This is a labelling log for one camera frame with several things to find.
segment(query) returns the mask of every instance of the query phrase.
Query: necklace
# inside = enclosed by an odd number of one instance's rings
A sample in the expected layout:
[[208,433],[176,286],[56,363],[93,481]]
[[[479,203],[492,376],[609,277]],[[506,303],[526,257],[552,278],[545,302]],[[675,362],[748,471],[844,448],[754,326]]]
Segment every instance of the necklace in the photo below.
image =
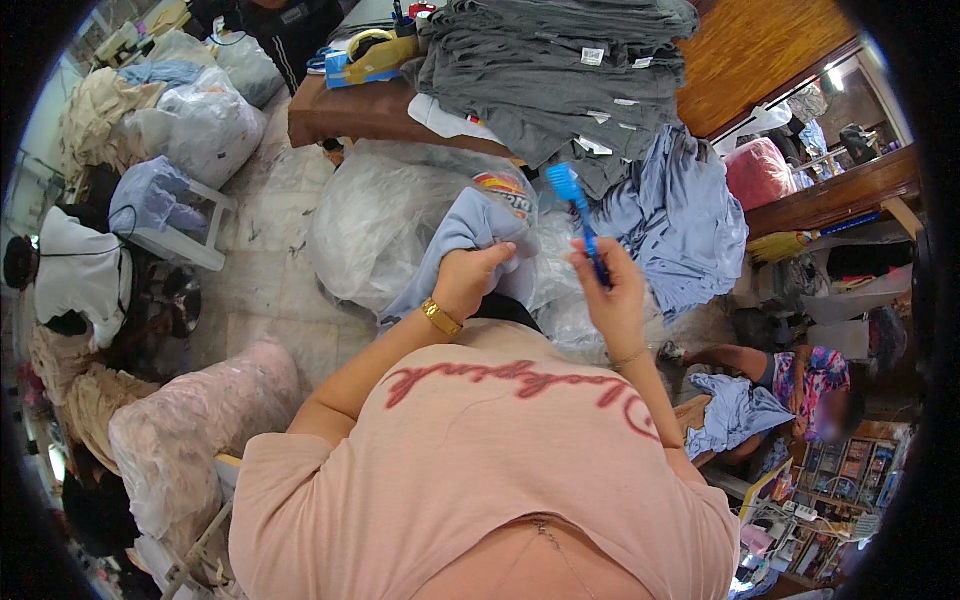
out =
[[520,559],[526,553],[527,549],[530,548],[530,545],[534,542],[534,540],[538,536],[544,535],[544,536],[547,536],[547,538],[550,540],[551,543],[553,543],[553,547],[557,549],[557,552],[560,552],[560,555],[564,557],[564,562],[566,563],[567,566],[570,567],[570,570],[573,571],[573,574],[577,576],[577,581],[580,582],[580,585],[583,586],[584,590],[587,592],[587,594],[589,594],[590,600],[596,600],[596,596],[594,596],[593,592],[590,591],[590,588],[587,586],[587,582],[584,581],[584,578],[580,576],[580,572],[577,571],[577,567],[573,566],[573,563],[571,563],[570,559],[566,556],[566,553],[564,552],[564,548],[560,545],[560,541],[557,540],[557,538],[552,533],[550,533],[549,530],[547,530],[546,519],[535,518],[531,522],[534,524],[535,527],[537,527],[537,533],[534,534],[534,536],[527,541],[526,545],[524,545],[523,548],[520,550],[520,553],[516,555],[516,558],[511,563],[510,568],[507,569],[506,573],[504,573],[503,578],[496,585],[496,588],[494,588],[490,592],[490,597],[493,597],[493,595],[500,589],[500,586],[503,585],[503,582],[507,580],[507,577],[510,575],[511,572],[513,572],[514,567],[516,566],[517,563],[520,562]]

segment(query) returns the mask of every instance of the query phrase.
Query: white shirt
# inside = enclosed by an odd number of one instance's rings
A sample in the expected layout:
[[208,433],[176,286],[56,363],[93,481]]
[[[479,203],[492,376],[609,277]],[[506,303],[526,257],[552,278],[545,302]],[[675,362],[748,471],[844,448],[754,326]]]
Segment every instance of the white shirt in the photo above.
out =
[[75,310],[93,323],[97,346],[109,348],[125,319],[118,302],[125,310],[130,306],[132,266],[130,253],[120,248],[117,236],[85,228],[54,206],[40,229],[40,266],[34,284],[37,318],[47,323]]

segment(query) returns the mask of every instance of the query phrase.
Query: yellow broom bristles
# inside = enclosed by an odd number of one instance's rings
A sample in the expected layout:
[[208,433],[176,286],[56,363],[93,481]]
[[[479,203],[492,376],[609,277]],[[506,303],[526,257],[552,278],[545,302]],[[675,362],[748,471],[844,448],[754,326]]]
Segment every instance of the yellow broom bristles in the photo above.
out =
[[806,250],[810,236],[804,231],[781,231],[764,235],[747,244],[747,252],[754,262],[777,262]]

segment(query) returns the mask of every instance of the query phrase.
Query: pink t-shirt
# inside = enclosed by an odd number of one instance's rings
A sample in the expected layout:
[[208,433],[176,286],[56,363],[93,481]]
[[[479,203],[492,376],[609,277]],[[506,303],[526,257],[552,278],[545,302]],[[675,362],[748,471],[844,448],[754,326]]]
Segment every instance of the pink t-shirt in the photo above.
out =
[[739,521],[674,474],[633,387],[522,325],[468,325],[390,369],[336,448],[250,441],[229,548],[250,598],[407,600],[531,514],[580,529],[658,600],[726,598]]

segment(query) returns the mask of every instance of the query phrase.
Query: broom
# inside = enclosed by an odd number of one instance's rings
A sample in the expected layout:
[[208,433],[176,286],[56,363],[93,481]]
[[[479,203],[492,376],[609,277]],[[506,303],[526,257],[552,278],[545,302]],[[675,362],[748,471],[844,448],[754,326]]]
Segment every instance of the broom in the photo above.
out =
[[819,231],[778,231],[777,233],[770,233],[747,244],[747,252],[750,253],[754,262],[778,262],[785,258],[793,258],[802,254],[809,247],[810,242],[823,235],[830,235],[844,229],[870,223],[878,219],[879,216],[879,212],[872,212]]

